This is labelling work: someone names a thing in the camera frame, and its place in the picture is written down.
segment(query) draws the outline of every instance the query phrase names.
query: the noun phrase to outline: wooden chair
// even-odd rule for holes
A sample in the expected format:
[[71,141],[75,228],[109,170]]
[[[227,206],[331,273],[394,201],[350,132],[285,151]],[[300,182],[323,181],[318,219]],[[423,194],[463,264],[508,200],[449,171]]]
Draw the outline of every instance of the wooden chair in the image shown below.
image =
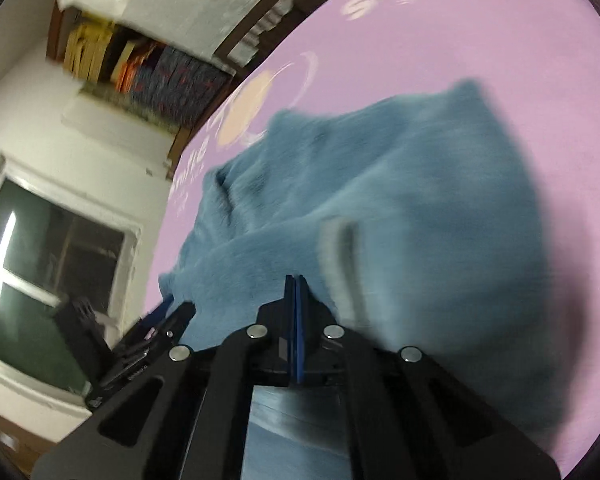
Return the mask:
[[[314,10],[309,0],[294,0],[291,11],[284,16],[275,9],[280,0],[260,0],[242,19],[214,52],[223,63],[233,68],[240,78],[246,78],[269,54]],[[256,25],[269,28],[259,34],[251,29]],[[243,41],[257,50],[245,66],[229,57],[234,47]]]

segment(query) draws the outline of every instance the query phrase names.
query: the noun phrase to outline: blue cloth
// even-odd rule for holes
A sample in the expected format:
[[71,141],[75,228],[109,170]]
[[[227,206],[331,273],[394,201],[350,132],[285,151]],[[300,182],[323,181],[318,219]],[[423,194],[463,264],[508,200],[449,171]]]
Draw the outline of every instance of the blue cloth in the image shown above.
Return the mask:
[[534,187],[474,82],[340,117],[283,111],[211,170],[160,289],[217,345],[303,274],[336,318],[415,345],[536,440],[561,412]]

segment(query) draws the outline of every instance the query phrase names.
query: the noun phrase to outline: window pane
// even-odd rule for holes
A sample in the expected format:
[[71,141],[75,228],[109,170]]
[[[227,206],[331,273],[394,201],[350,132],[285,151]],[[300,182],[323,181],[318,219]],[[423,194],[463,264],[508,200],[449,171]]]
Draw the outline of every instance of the window pane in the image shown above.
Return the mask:
[[86,296],[95,310],[106,313],[123,241],[124,233],[40,198],[11,180],[0,188],[4,268],[53,294]]
[[51,307],[0,282],[0,360],[44,383],[82,394],[86,378],[51,313]]

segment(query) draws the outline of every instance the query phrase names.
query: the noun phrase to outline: black metal bracket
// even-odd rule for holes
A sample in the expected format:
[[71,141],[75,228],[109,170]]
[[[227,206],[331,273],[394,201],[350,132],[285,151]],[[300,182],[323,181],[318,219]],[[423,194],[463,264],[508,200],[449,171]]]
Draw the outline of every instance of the black metal bracket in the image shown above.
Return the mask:
[[38,460],[33,480],[240,478],[256,384],[337,387],[354,480],[560,478],[551,457],[419,349],[382,351],[337,325],[302,276],[218,347],[155,348],[154,362],[118,374],[126,382]]

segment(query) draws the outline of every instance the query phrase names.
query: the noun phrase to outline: window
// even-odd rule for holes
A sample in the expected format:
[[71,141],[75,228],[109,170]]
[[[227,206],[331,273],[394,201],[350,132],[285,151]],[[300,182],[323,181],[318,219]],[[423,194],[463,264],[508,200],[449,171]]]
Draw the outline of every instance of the window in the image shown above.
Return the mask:
[[103,206],[0,160],[0,375],[80,402],[89,384],[51,315],[67,295],[86,296],[112,344],[137,232]]

